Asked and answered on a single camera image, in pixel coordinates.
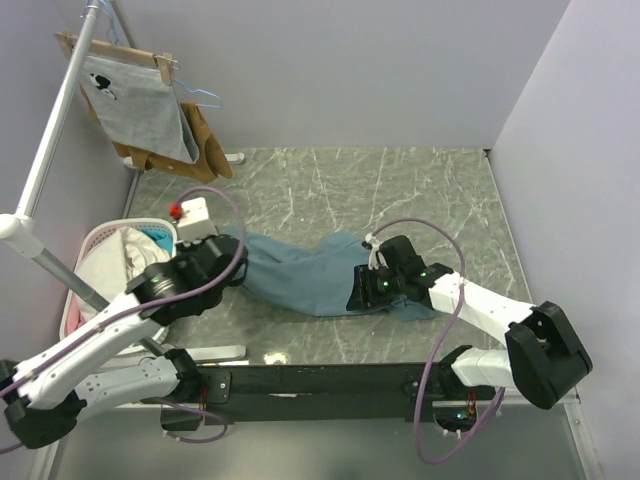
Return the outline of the blue t shirt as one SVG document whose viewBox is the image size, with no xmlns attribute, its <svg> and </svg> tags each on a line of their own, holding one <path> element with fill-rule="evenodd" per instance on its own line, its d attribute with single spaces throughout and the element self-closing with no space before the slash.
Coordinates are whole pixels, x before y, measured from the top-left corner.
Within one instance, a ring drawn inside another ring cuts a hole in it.
<svg viewBox="0 0 640 480">
<path fill-rule="evenodd" d="M 243 286 L 256 299 L 307 316 L 328 318 L 388 312 L 403 322 L 432 319 L 436 313 L 403 297 L 389 306 L 349 311 L 354 268 L 368 263 L 360 239 L 336 232 L 309 250 L 260 234 L 246 234 L 248 272 Z"/>
</svg>

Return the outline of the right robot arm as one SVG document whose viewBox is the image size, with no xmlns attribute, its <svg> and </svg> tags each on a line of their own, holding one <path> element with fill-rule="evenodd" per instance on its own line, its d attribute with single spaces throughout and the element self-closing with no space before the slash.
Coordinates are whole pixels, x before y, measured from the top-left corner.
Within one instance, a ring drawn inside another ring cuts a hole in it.
<svg viewBox="0 0 640 480">
<path fill-rule="evenodd" d="M 439 374 L 444 395 L 460 399 L 473 387 L 516 389 L 532 405 L 550 409 L 593 370 L 590 355 L 563 309 L 512 300 L 440 263 L 426 265 L 404 235 L 384 242 L 368 235 L 367 263 L 354 269 L 349 311 L 400 300 L 451 314 L 485 332 L 498 350 L 464 348 Z"/>
</svg>

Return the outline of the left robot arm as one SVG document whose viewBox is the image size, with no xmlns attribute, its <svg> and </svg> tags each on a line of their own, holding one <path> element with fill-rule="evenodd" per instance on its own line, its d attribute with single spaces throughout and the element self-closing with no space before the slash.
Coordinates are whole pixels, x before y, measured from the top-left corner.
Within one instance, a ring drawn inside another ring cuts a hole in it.
<svg viewBox="0 0 640 480">
<path fill-rule="evenodd" d="M 100 372 L 122 350 L 174 321 L 217 306 L 247 264 L 246 237 L 210 235 L 154 263 L 93 319 L 48 350 L 1 363 L 4 416 L 19 444 L 52 444 L 97 413 L 138 401 L 180 403 L 205 389 L 195 361 L 169 349 L 131 367 Z"/>
</svg>

